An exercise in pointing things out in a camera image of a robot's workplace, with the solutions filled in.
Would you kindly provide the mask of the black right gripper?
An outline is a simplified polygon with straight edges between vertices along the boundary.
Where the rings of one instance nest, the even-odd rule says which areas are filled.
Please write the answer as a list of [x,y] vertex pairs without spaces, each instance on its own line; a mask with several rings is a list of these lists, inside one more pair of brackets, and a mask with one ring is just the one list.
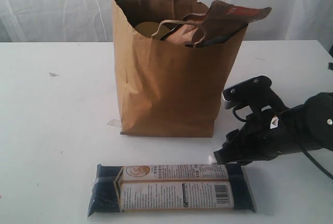
[[226,135],[225,147],[213,152],[216,163],[245,166],[252,161],[272,160],[287,154],[289,135],[283,125],[271,128],[275,116],[272,110],[261,112],[261,118],[254,114],[248,116],[241,129]]

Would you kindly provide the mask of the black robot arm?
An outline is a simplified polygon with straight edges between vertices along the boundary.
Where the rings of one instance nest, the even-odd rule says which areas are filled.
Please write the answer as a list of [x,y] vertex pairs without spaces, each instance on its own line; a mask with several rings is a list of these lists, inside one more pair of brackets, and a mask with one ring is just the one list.
[[246,120],[213,153],[218,164],[244,166],[302,151],[332,150],[332,93],[319,93],[283,111],[270,108],[252,113]]

